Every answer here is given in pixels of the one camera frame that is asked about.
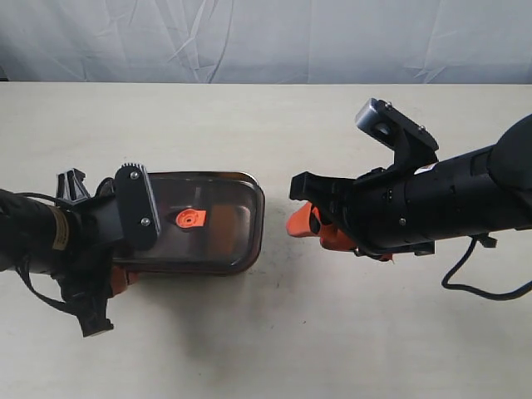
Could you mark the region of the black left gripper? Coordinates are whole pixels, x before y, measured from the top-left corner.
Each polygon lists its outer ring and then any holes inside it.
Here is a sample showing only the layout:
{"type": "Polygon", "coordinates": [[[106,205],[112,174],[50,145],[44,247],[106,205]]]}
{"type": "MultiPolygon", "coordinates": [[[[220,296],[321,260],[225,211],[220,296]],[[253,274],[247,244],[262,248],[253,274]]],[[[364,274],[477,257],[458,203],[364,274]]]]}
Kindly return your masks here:
{"type": "Polygon", "coordinates": [[[56,197],[69,222],[59,285],[63,302],[79,322],[82,336],[94,337],[114,328],[106,315],[108,301],[137,283],[140,274],[112,266],[114,247],[122,238],[115,180],[106,177],[91,195],[84,186],[85,177],[76,168],[57,176],[56,197]]]}

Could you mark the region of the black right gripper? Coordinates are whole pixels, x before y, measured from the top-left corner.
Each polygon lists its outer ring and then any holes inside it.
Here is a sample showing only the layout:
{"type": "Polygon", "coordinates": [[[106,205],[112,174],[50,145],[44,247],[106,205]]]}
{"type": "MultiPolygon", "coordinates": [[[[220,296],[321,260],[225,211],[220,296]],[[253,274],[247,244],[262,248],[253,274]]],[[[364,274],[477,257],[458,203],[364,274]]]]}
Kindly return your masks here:
{"type": "Polygon", "coordinates": [[[397,171],[376,168],[356,179],[315,175],[309,171],[291,180],[289,198],[304,205],[286,223],[289,236],[319,236],[326,250],[350,252],[380,262],[394,254],[435,253],[435,240],[421,227],[407,185],[421,177],[436,180],[436,165],[397,171]]]}

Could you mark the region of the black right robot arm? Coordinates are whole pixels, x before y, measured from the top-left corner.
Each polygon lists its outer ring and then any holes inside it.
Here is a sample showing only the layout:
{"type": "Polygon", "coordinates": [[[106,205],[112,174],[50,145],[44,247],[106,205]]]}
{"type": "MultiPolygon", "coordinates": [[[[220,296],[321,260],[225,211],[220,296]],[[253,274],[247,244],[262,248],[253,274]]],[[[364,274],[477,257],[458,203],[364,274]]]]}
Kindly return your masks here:
{"type": "Polygon", "coordinates": [[[407,133],[394,162],[355,179],[303,172],[289,197],[304,205],[290,216],[292,237],[317,237],[323,248],[390,259],[433,254],[435,243],[531,227],[531,118],[493,145],[438,160],[407,133]]]}

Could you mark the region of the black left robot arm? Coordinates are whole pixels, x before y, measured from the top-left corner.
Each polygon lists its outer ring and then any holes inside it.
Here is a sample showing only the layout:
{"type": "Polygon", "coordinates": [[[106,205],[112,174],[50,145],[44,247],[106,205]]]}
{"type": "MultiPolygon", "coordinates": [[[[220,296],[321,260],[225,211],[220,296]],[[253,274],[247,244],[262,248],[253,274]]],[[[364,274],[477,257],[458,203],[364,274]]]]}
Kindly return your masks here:
{"type": "Polygon", "coordinates": [[[115,204],[112,177],[78,199],[1,192],[1,269],[16,273],[48,307],[74,317],[83,337],[113,330],[108,302],[133,282],[113,262],[123,240],[115,204]]]}

